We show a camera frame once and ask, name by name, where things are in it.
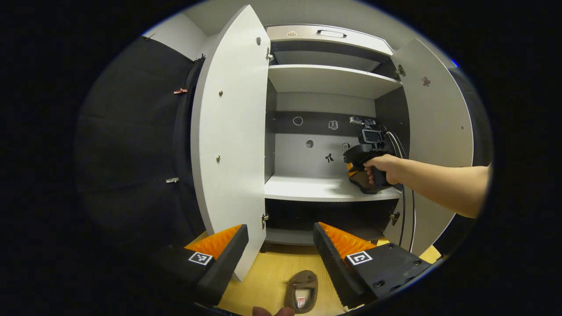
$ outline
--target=wooden floor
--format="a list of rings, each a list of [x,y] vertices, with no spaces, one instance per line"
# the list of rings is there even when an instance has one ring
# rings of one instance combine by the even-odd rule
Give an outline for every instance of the wooden floor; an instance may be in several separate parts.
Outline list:
[[[207,234],[203,233],[193,242],[205,237]],[[385,243],[388,240],[382,239],[377,245]],[[432,246],[420,257],[434,263],[440,254]],[[287,282],[302,270],[311,270],[318,276],[316,305],[303,315],[333,316],[348,311],[339,302],[336,289],[316,247],[287,245],[272,245],[268,252],[258,253],[243,282],[230,280],[218,307],[240,315],[251,315],[252,308],[260,306],[275,314],[283,307]]]

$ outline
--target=drawer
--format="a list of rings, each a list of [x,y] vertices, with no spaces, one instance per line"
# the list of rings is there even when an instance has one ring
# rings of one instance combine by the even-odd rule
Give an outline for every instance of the drawer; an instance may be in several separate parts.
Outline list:
[[[384,39],[358,31],[322,25],[277,25],[268,26],[267,34],[272,42],[287,40],[308,40],[346,44],[382,53],[393,54]]]

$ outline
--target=cabinet shelf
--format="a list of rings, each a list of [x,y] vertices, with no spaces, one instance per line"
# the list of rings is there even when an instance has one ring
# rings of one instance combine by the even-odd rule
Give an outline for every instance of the cabinet shelf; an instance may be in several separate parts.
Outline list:
[[[332,93],[376,99],[402,83],[367,71],[320,65],[269,66],[268,78],[277,92]]]
[[[315,202],[378,201],[399,198],[401,192],[387,188],[364,194],[347,178],[297,178],[273,175],[265,183],[265,197],[276,200]]]

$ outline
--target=black fabric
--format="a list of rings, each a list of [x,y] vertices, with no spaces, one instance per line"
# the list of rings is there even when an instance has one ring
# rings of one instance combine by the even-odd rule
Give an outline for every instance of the black fabric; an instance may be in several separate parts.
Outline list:
[[[150,253],[204,230],[185,135],[199,75],[194,68],[179,52],[141,37],[85,99],[75,138],[76,184],[82,207],[120,249]],[[186,86],[189,93],[173,93]],[[166,183],[175,177],[179,183]]]
[[[448,70],[459,86],[470,113],[474,138],[472,165],[487,166],[492,162],[493,144],[492,131],[484,104],[482,104],[482,100],[469,78],[458,67],[450,67]],[[474,222],[475,219],[455,214],[447,228],[433,243],[433,246],[441,254],[450,254],[456,245],[468,235]]]

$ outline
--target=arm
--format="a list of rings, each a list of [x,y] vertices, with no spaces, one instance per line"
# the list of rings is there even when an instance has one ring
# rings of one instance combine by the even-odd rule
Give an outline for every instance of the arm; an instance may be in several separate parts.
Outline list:
[[[364,163],[369,180],[371,167],[386,171],[390,184],[402,183],[462,216],[475,218],[486,196],[490,166],[451,168],[401,159],[392,155]]]

